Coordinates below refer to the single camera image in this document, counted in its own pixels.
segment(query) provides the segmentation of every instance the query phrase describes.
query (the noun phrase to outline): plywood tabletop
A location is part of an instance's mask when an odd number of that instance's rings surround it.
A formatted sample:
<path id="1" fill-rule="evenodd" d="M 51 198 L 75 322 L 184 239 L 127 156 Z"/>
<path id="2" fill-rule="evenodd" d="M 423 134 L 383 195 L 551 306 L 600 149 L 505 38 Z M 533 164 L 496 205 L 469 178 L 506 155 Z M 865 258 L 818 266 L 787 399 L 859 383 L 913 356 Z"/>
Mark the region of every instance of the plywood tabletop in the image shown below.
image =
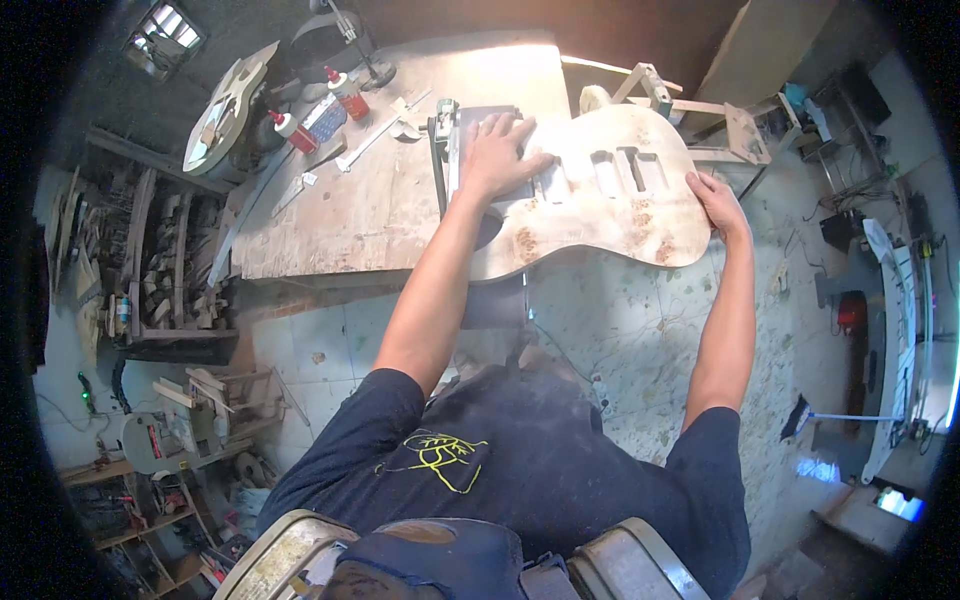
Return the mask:
<path id="1" fill-rule="evenodd" d="M 347 153 L 394 113 L 397 96 L 430 115 L 441 98 L 464 107 L 514 105 L 542 124 L 570 120 L 560 52 L 546 32 L 488 32 L 429 39 L 379 51 L 396 65 L 384 88 L 364 92 L 371 116 L 341 128 Z M 274 178 L 233 244 L 232 262 L 243 278 L 358 271 L 408 270 L 440 222 L 430 147 L 424 138 L 404 144 L 384 135 L 341 173 L 333 161 L 271 218 L 274 205 L 303 172 L 294 152 Z"/>

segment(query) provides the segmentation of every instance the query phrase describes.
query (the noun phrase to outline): man's right hand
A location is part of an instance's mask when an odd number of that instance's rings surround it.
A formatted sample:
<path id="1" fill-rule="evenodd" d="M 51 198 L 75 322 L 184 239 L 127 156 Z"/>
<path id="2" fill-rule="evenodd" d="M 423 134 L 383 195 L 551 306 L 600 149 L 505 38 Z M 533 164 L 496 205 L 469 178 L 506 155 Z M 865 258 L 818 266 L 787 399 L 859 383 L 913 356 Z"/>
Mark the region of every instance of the man's right hand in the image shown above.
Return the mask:
<path id="1" fill-rule="evenodd" d="M 743 214 L 740 202 L 728 185 L 698 171 L 686 174 L 686 184 L 704 205 L 707 216 L 720 231 L 720 239 L 725 244 L 734 238 L 753 241 L 747 216 Z"/>

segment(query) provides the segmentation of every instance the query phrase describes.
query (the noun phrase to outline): glue bottle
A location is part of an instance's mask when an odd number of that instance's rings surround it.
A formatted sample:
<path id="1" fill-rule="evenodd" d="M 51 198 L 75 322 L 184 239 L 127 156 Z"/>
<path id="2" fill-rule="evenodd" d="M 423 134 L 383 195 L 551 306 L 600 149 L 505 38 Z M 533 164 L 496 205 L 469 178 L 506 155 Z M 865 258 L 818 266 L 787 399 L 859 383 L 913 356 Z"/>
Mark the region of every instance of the glue bottle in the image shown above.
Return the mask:
<path id="1" fill-rule="evenodd" d="M 328 66 L 325 66 L 324 69 L 326 69 L 327 78 L 330 79 L 330 81 L 326 83 L 326 86 L 347 110 L 350 118 L 354 121 L 359 121 L 370 114 L 370 106 L 367 104 L 367 101 L 363 99 L 363 96 L 360 95 L 360 90 L 357 89 L 357 86 L 349 77 L 343 73 L 337 73 Z"/>
<path id="2" fill-rule="evenodd" d="M 306 127 L 300 124 L 294 115 L 289 112 L 278 114 L 268 110 L 270 116 L 274 117 L 274 131 L 286 137 L 293 144 L 294 148 L 305 155 L 312 155 L 320 148 L 320 142 L 309 132 Z"/>

